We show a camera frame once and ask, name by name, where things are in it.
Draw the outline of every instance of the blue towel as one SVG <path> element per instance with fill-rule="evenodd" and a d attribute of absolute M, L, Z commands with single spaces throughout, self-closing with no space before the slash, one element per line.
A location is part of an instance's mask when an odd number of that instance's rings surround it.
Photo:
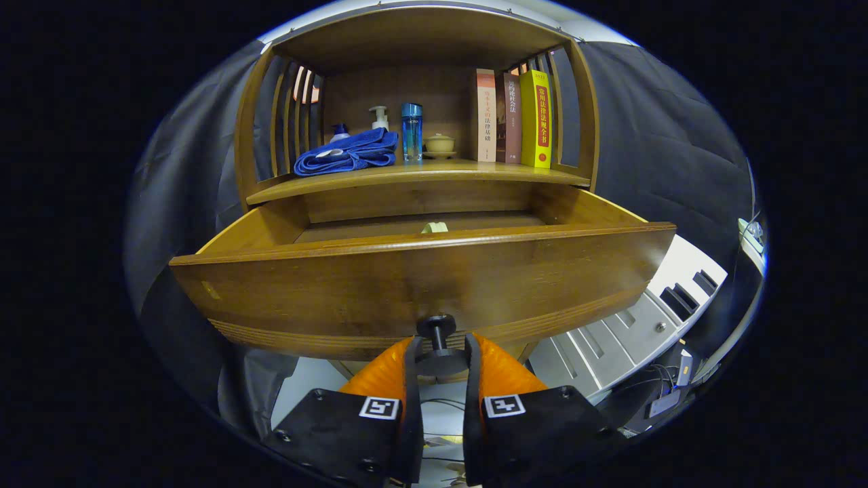
<path fill-rule="evenodd" d="M 340 141 L 312 149 L 296 160 L 293 169 L 299 176 L 327 175 L 341 173 L 369 166 L 389 166 L 395 164 L 395 148 L 398 147 L 398 134 L 386 129 L 372 129 L 351 135 Z M 331 149 L 343 149 L 340 155 L 317 157 Z"/>

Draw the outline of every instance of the screw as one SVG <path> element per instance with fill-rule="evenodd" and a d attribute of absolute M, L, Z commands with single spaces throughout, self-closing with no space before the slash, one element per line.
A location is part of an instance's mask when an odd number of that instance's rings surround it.
<path fill-rule="evenodd" d="M 289 437 L 289 434 L 286 433 L 286 431 L 283 431 L 280 429 L 275 430 L 274 435 L 276 435 L 278 439 L 280 439 L 284 442 L 292 442 L 293 441 L 293 438 Z"/>
<path fill-rule="evenodd" d="M 359 465 L 363 470 L 367 472 L 378 472 L 379 465 L 371 458 L 362 459 L 361 465 Z"/>

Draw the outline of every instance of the soap dispenser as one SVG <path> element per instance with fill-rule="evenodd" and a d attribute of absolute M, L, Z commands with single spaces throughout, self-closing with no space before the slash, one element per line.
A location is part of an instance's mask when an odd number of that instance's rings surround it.
<path fill-rule="evenodd" d="M 385 105 L 378 105 L 368 109 L 369 112 L 377 112 L 377 120 L 371 124 L 371 129 L 383 128 L 389 130 L 389 119 L 385 116 Z"/>
<path fill-rule="evenodd" d="M 334 136 L 328 142 L 329 144 L 335 141 L 340 141 L 341 139 L 346 139 L 350 136 L 350 134 L 346 131 L 346 125 L 343 123 L 336 123 L 332 125 L 332 128 L 334 129 Z"/>

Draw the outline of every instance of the book spine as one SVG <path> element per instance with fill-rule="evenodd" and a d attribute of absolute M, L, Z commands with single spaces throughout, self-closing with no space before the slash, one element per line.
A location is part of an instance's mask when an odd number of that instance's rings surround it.
<path fill-rule="evenodd" d="M 494 162 L 496 158 L 496 94 L 494 70 L 477 69 L 477 161 Z"/>
<path fill-rule="evenodd" d="M 518 76 L 504 74 L 503 86 L 506 115 L 504 162 L 519 164 L 522 157 L 522 91 Z"/>
<path fill-rule="evenodd" d="M 522 91 L 522 164 L 551 167 L 549 76 L 529 69 L 519 76 Z"/>

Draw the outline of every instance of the shelf board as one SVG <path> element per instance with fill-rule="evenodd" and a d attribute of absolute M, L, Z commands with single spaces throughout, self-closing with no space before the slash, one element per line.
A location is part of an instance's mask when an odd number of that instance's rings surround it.
<path fill-rule="evenodd" d="M 333 76 L 407 64 L 507 69 L 569 40 L 506 12 L 413 5 L 326 21 L 273 48 L 318 75 Z"/>
<path fill-rule="evenodd" d="M 475 162 L 453 159 L 447 162 L 425 160 L 421 165 L 395 164 L 384 168 L 367 168 L 330 175 L 295 178 L 278 183 L 247 197 L 248 205 L 341 188 L 366 187 L 414 181 L 531 181 L 590 186 L 588 178 L 554 169 L 531 168 L 521 164 Z"/>

